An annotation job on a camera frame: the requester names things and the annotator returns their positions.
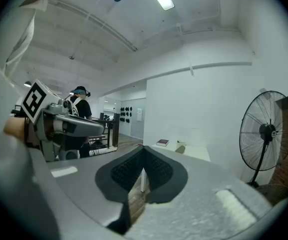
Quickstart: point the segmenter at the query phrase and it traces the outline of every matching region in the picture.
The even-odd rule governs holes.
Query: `black shirt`
[[[70,97],[70,101],[73,103],[78,97],[72,96]],[[77,103],[76,108],[78,110],[78,115],[81,118],[88,119],[92,115],[92,111],[90,110],[90,106],[88,102],[84,99],[80,100],[79,103]]]

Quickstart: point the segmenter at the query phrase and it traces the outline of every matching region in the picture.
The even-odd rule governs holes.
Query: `fan blade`
[[[257,158],[255,159],[255,161],[251,163],[251,161],[255,158],[255,156],[258,154],[258,152],[260,152],[260,151],[263,150],[263,146],[264,146],[264,145],[260,146],[260,148],[259,148],[259,149],[257,150],[257,152],[254,154],[254,156],[249,160],[249,166],[252,165],[252,164],[258,159],[258,157],[257,157]]]
[[[249,146],[245,147],[245,148],[242,150],[242,152],[244,152],[247,148],[249,148],[249,147],[251,147],[252,145],[255,145],[255,144],[258,144],[258,143],[256,142],[256,143],[250,144]]]
[[[263,123],[257,119],[254,115],[246,113],[247,116],[249,116],[252,120],[256,121],[258,124],[263,125]]]
[[[280,144],[282,143],[277,137],[275,137],[275,139],[276,139]]]
[[[261,101],[261,99],[259,98],[259,99],[257,99],[256,100],[256,102],[257,102],[257,104],[258,104],[258,106],[260,107],[260,110],[262,111],[262,113],[263,113],[263,116],[264,116],[264,119],[266,120],[266,117],[265,117],[265,113],[264,113],[264,111],[263,111],[263,109],[262,109],[262,107],[260,106],[260,104],[259,104],[259,102],[258,102],[258,100],[260,100]]]

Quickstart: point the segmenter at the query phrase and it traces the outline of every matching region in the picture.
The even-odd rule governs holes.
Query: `person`
[[[36,10],[45,11],[48,0],[10,0],[0,14],[0,131],[24,141],[23,118],[9,117],[19,98],[11,77],[34,32]]]
[[[74,90],[74,96],[70,97],[70,101],[76,106],[78,116],[92,120],[92,111],[90,110],[89,103],[85,100],[86,89],[84,86],[78,86]]]

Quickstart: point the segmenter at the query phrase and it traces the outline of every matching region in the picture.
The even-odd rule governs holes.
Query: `wooden floor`
[[[118,148],[126,148],[130,146],[138,146],[138,144],[142,144],[143,140],[138,138],[133,138],[124,134],[118,135]]]
[[[129,137],[123,134],[118,136],[118,149],[121,150],[126,147],[136,147],[138,144],[142,144],[143,141],[137,138]],[[134,224],[136,220],[141,216],[145,209],[145,197],[150,192],[148,180],[146,181],[145,192],[140,191],[141,176],[139,176],[134,187],[128,194],[128,204],[130,210],[131,223]]]

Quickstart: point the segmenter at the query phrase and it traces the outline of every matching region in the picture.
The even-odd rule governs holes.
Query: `standing fan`
[[[288,101],[284,98],[280,92],[266,91],[250,103],[243,117],[239,147],[246,165],[255,170],[252,186],[258,185],[259,171],[270,170],[288,155]]]

